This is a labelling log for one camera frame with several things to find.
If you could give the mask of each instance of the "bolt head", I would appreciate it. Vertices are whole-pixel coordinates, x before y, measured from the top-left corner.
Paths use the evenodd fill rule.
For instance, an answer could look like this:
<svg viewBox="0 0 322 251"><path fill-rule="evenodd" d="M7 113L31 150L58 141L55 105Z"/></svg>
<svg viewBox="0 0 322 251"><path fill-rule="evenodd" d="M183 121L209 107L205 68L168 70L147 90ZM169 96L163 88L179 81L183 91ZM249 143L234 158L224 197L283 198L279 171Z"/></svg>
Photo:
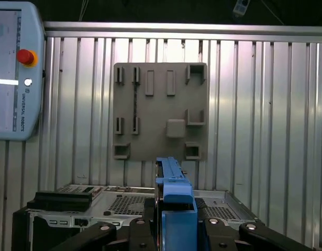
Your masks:
<svg viewBox="0 0 322 251"><path fill-rule="evenodd" d="M248 228L249 230L255 230L257 227L253 224L247 224L246 228Z"/></svg>
<svg viewBox="0 0 322 251"><path fill-rule="evenodd" d="M217 219L209 219L209 222L211 224L217 224L217 223L219 223L219 221Z"/></svg>

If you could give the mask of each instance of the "gray fixture plate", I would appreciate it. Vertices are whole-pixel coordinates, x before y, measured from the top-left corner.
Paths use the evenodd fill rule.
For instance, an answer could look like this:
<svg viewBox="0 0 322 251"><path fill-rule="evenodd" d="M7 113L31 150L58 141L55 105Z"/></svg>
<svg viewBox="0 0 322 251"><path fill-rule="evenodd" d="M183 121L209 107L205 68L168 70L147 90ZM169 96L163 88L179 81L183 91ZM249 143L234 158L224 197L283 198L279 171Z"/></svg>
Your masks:
<svg viewBox="0 0 322 251"><path fill-rule="evenodd" d="M114 158L204 160L207 87L204 63L115 64Z"/></svg>

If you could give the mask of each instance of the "red button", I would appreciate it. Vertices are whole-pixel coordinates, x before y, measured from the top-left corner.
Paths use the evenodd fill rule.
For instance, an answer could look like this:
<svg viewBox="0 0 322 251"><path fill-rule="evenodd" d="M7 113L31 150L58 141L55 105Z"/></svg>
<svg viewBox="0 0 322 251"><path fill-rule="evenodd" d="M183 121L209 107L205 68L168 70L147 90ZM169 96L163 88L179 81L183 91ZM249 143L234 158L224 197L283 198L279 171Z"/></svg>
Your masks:
<svg viewBox="0 0 322 251"><path fill-rule="evenodd" d="M28 50L21 49L16 54L16 59L21 64L30 65L34 62L34 55Z"/></svg>

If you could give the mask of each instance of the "emergency stop button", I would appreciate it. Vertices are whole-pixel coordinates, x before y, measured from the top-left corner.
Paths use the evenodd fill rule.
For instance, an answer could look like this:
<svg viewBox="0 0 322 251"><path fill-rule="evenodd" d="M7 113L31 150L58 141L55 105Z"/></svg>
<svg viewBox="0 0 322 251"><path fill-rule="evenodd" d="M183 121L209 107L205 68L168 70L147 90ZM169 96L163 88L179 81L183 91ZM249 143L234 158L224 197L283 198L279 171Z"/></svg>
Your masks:
<svg viewBox="0 0 322 251"><path fill-rule="evenodd" d="M26 49L21 49L16 54L17 61L25 66L33 66L35 57L35 53Z"/></svg>

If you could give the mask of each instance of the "square block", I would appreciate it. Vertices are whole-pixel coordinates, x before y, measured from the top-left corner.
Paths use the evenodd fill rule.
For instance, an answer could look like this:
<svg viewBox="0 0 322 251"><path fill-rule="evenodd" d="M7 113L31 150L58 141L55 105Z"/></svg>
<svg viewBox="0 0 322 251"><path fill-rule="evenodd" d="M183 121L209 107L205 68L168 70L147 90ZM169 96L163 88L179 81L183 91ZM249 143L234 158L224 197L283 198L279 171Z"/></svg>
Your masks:
<svg viewBox="0 0 322 251"><path fill-rule="evenodd" d="M184 119L169 119L166 122L166 136L168 138L183 138L183 137L185 137L185 120Z"/></svg>

